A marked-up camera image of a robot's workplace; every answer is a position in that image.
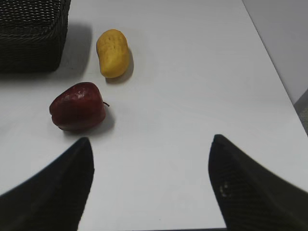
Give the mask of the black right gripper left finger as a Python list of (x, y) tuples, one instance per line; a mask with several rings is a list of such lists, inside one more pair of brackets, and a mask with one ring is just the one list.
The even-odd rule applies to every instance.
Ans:
[(91, 143), (83, 137), (40, 172), (0, 196), (0, 229), (76, 231), (93, 176)]

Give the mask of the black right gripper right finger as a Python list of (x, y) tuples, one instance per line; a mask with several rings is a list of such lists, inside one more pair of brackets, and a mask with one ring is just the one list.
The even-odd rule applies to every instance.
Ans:
[(227, 230), (308, 229), (308, 193), (264, 168), (221, 134), (213, 138), (208, 173)]

